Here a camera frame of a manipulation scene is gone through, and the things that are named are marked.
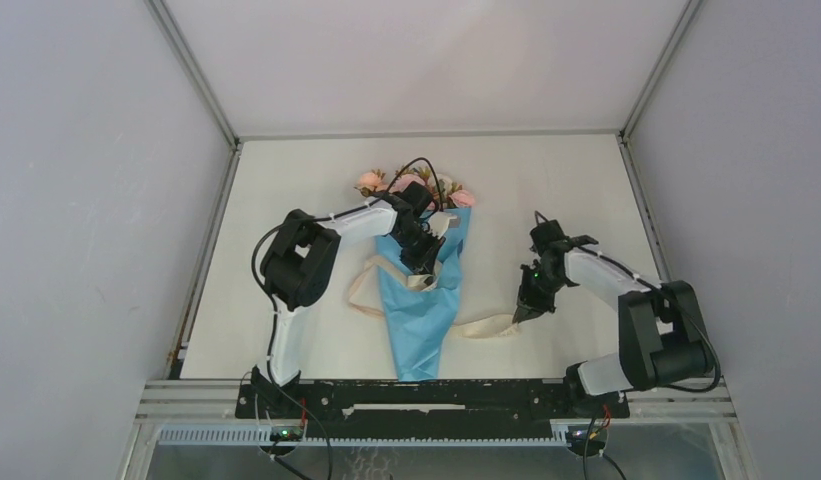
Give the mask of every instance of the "aluminum frame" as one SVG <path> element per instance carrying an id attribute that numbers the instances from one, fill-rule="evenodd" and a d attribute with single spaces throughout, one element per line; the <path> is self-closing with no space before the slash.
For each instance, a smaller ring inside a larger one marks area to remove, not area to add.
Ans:
<path id="1" fill-rule="evenodd" d="M 681 382 L 702 387 L 708 379 Z M 160 380 L 150 381 L 140 401 L 131 436 L 119 470 L 120 479 L 143 480 L 147 477 L 157 445 L 269 445 L 272 428 L 295 426 L 299 419 L 273 419 L 268 422 L 237 419 L 238 380 Z M 756 480 L 750 467 L 736 412 L 724 382 L 706 394 L 691 394 L 658 388 L 628 395 L 631 418 L 614 419 L 616 424 L 708 424 L 716 446 L 725 480 Z M 565 433 L 586 425 L 587 419 L 552 420 L 549 435 L 535 439 L 406 440 L 332 439 L 337 446 L 353 447 L 442 447 L 442 446 L 548 446 L 565 447 Z M 298 446 L 321 446 L 320 440 L 303 440 Z"/>

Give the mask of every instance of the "white backdrop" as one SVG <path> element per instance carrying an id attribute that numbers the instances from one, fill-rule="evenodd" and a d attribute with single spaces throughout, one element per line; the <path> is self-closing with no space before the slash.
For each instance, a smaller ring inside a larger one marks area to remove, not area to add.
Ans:
<path id="1" fill-rule="evenodd" d="M 619 130 L 685 0 L 169 0 L 239 135 Z"/>
<path id="2" fill-rule="evenodd" d="M 227 157 L 142 2 L 0 2 L 0 479 L 115 478 Z"/>

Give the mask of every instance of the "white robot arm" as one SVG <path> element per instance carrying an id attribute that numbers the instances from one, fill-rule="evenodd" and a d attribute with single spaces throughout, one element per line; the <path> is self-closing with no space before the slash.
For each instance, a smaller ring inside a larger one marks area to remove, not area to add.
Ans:
<path id="1" fill-rule="evenodd" d="M 433 280 L 445 232 L 458 218 L 434 212 L 421 220 L 431 200 L 427 189 L 414 183 L 401 193 L 369 197 L 363 205 L 337 215 L 313 218 L 300 210 L 289 213 L 260 262 L 262 282 L 252 259 L 255 279 L 276 312 L 265 355 L 256 361 L 261 376 L 282 387 L 299 375 L 306 313 L 327 289 L 336 255 L 344 248 L 391 235 L 402 247 L 401 261 L 414 274 Z"/>
<path id="2" fill-rule="evenodd" d="M 718 383 L 718 360 L 689 284 L 647 279 L 604 255 L 592 237 L 568 237 L 556 220 L 536 215 L 532 250 L 540 258 L 522 266 L 514 322 L 554 313 L 555 294 L 564 286 L 583 286 L 618 313 L 619 352 L 566 371 L 565 383 L 576 400 L 673 386 L 714 368 L 712 385 Z M 671 324 L 671 332 L 661 334 L 657 322 Z"/>

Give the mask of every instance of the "black cable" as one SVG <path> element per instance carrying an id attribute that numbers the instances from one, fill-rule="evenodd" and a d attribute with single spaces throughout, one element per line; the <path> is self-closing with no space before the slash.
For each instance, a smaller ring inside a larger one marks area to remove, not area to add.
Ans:
<path id="1" fill-rule="evenodd" d="M 663 293 L 663 290 L 655 287 L 654 285 L 652 285 L 651 283 L 643 280 L 642 278 L 639 278 L 639 275 L 636 275 L 633 271 L 631 271 L 631 269 L 629 269 L 628 267 L 626 267 L 622 263 L 617 262 L 616 260 L 608 257 L 607 255 L 599 254 L 595 250 L 590 250 L 590 249 L 584 248 L 582 246 L 578 246 L 577 248 L 578 248 L 578 250 L 581 250 L 582 252 L 586 252 L 590 255 L 593 255 L 597 258 L 600 258 L 601 260 L 615 266 L 620 271 L 625 273 L 625 275 L 628 275 L 629 277 L 631 277 L 634 281 L 636 281 L 640 285 L 643 285 L 644 287 L 648 288 L 649 290 L 651 290 L 652 292 L 654 292 L 655 294 L 660 296 L 663 300 L 668 302 L 669 305 L 671 305 L 673 308 L 676 308 L 679 312 L 681 312 L 681 315 L 687 317 L 687 320 L 690 321 L 690 325 L 692 325 L 693 328 L 696 329 L 699 336 L 702 338 L 702 343 L 704 343 L 704 346 L 707 348 L 707 350 L 710 352 L 710 355 L 713 357 L 713 381 L 707 387 L 704 387 L 704 388 L 689 388 L 689 387 L 683 387 L 681 385 L 672 385 L 672 384 L 661 385 L 661 387 L 669 388 L 669 389 L 672 389 L 672 390 L 678 390 L 678 391 L 681 391 L 681 392 L 688 392 L 688 393 L 707 393 L 707 392 L 713 391 L 714 389 L 716 389 L 716 387 L 719 386 L 719 382 L 722 380 L 722 365 L 719 363 L 719 356 L 716 355 L 716 349 L 713 348 L 713 344 L 710 343 L 710 339 L 707 337 L 707 335 L 705 335 L 705 333 L 702 331 L 702 329 L 697 325 L 697 322 L 696 322 L 695 318 L 693 318 L 693 316 L 689 312 L 687 312 L 687 310 L 682 308 L 681 305 L 674 298 L 671 298 L 671 297 L 669 297 L 669 295 L 666 295 L 665 293 Z"/>
<path id="2" fill-rule="evenodd" d="M 278 456 L 275 456 L 274 458 L 272 458 L 272 460 L 277 462 L 278 465 L 280 465 L 281 467 L 287 469 L 290 473 L 292 473 L 296 477 L 300 478 L 301 480 L 313 480 L 312 478 L 308 477 L 307 475 L 304 475 L 303 473 L 301 473 L 301 471 L 298 470 L 297 468 L 295 468 L 292 465 L 290 465 L 289 463 L 287 463 L 286 460 L 284 460 L 284 459 L 282 459 Z"/>
<path id="3" fill-rule="evenodd" d="M 436 170 L 434 170 L 434 166 L 431 163 L 431 161 L 428 160 L 425 157 L 419 157 L 419 158 L 411 161 L 407 165 L 404 165 L 404 167 L 402 167 L 401 170 L 399 170 L 398 173 L 395 175 L 395 178 L 393 178 L 392 181 L 389 182 L 389 185 L 386 187 L 386 191 L 389 192 L 389 190 L 392 188 L 392 186 L 395 185 L 396 180 L 398 180 L 398 178 L 402 174 L 404 174 L 404 172 L 406 172 L 407 169 L 409 169 L 411 166 L 413 166 L 414 163 L 418 163 L 418 162 L 425 162 L 426 164 L 428 164 L 428 168 L 431 169 L 431 176 L 434 177 L 434 183 L 437 186 L 437 193 L 439 194 L 439 211 L 441 212 L 441 211 L 445 210 L 443 205 L 445 205 L 446 198 L 445 198 L 445 195 L 443 195 L 442 187 L 439 184 L 439 178 L 436 175 Z"/>
<path id="4" fill-rule="evenodd" d="M 584 438 L 584 456 L 583 456 L 584 480 L 590 480 L 590 476 L 587 473 L 587 455 L 588 455 L 587 447 L 590 446 L 590 436 L 593 434 L 593 426 L 595 426 L 595 421 L 598 420 L 598 412 L 599 411 L 596 410 L 596 413 L 593 415 L 593 418 L 590 420 L 590 426 L 587 427 L 587 436 Z"/>
<path id="5" fill-rule="evenodd" d="M 617 472 L 619 472 L 619 476 L 620 476 L 620 477 L 622 477 L 622 480 L 628 480 L 628 477 L 626 477 L 626 476 L 625 476 L 625 473 L 622 471 L 622 469 L 621 469 L 621 468 L 619 468 L 619 464 L 618 464 L 618 463 L 616 463 L 615 461 L 613 461 L 613 459 L 612 459 L 612 458 L 610 458 L 610 456 L 608 456 L 606 453 L 602 453 L 602 455 L 601 455 L 601 456 L 602 456 L 605 460 L 607 460 L 607 463 L 609 463 L 609 464 L 613 465 L 613 468 L 615 468 L 615 469 L 616 469 L 616 471 L 617 471 Z"/>

